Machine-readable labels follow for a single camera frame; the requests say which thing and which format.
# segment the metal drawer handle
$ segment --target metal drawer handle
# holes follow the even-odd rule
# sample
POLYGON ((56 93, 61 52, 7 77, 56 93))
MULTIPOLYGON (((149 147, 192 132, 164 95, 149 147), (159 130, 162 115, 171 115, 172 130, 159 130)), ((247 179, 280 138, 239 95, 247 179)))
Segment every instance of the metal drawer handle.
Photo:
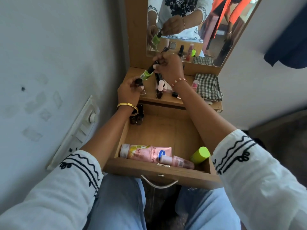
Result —
POLYGON ((179 182, 179 181, 177 180, 177 181, 174 181, 174 182, 172 182, 171 184, 168 184, 168 185, 165 185, 165 186, 158 186, 158 185, 155 185, 155 184, 151 183, 144 175, 141 174, 141 176, 142 176, 142 178, 144 178, 144 180, 145 180, 149 185, 151 185, 152 187, 157 188, 157 189, 169 188, 169 187, 171 187, 172 185, 174 185, 174 184, 176 184, 177 182, 179 182))

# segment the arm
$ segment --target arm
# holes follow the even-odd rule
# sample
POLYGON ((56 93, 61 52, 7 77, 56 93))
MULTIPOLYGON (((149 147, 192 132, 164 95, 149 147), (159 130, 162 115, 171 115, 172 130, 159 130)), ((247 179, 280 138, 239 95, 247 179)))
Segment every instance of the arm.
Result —
MULTIPOLYGON (((139 92, 144 87, 135 90, 134 80, 131 78, 121 84, 119 102, 138 103, 139 92)), ((132 107, 120 106, 81 150, 65 158, 22 203, 0 216, 0 229, 82 229, 103 178, 101 168, 132 111, 132 107)))
MULTIPOLYGON (((183 78, 177 55, 156 56, 155 72, 173 84, 183 78)), ((180 95, 203 142, 212 154, 226 194, 248 229, 306 229, 307 192, 293 174, 207 105, 185 81, 180 95)))
POLYGON ((156 25, 163 0, 148 0, 149 26, 156 25))
POLYGON ((189 15, 184 17, 175 15, 171 17, 163 24, 163 35, 179 34, 184 29, 198 26, 207 18, 212 9, 212 3, 213 0, 198 0, 195 10, 189 15))

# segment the wall socket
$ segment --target wall socket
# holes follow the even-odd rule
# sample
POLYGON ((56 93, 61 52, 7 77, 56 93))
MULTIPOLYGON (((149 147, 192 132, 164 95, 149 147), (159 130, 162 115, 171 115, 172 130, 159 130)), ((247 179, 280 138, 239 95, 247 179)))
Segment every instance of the wall socket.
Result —
POLYGON ((52 161, 48 164, 47 170, 53 170, 64 158, 79 150, 86 143, 93 126, 98 122, 99 113, 100 110, 94 97, 90 96, 56 151, 52 161))

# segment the pink lotion bottle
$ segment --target pink lotion bottle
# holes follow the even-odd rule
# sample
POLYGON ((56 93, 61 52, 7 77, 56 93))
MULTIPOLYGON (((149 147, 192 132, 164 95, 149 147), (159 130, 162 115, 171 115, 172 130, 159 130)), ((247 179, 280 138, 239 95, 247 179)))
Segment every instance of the pink lotion bottle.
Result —
POLYGON ((183 159, 181 157, 177 157, 177 156, 170 157, 170 156, 162 155, 160 157, 160 163, 175 166, 175 167, 185 168, 185 169, 191 169, 191 170, 193 170, 195 167, 193 162, 183 159))

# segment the bracelet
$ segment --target bracelet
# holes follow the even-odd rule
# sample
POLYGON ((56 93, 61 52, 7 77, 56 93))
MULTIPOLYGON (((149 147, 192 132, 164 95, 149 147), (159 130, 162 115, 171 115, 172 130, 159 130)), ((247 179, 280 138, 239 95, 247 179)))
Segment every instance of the bracelet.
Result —
POLYGON ((183 21, 183 30, 185 30, 185 20, 184 20, 183 17, 181 17, 181 18, 182 18, 182 21, 183 21))
POLYGON ((133 114, 131 116, 136 116, 138 114, 138 108, 135 105, 132 105, 132 104, 127 103, 127 102, 122 102, 122 103, 118 104, 116 109, 118 109, 122 105, 131 106, 131 107, 133 107, 136 110, 136 114, 133 114))
POLYGON ((151 27, 156 27, 158 29, 158 31, 159 31, 159 28, 156 25, 151 25, 151 27))
MULTIPOLYGON (((186 81, 186 82, 188 82, 185 78, 179 78, 178 81, 186 81)), ((172 88, 174 87, 174 85, 175 85, 178 81, 174 81, 174 84, 172 84, 172 88)))

